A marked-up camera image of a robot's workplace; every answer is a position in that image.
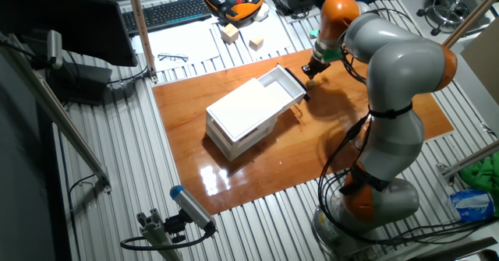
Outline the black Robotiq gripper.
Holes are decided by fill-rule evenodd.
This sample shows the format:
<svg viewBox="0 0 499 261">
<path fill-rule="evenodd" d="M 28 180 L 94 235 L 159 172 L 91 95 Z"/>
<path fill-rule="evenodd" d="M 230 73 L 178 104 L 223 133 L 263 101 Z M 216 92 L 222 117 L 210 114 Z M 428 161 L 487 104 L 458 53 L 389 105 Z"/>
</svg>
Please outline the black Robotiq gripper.
<svg viewBox="0 0 499 261">
<path fill-rule="evenodd" d="M 314 81 L 319 73 L 323 72 L 330 65 L 330 62 L 322 62 L 321 60 L 317 60 L 316 58 L 311 56 L 309 62 L 306 65 L 302 66 L 302 71 L 304 74 L 306 74 L 310 81 Z"/>
</svg>

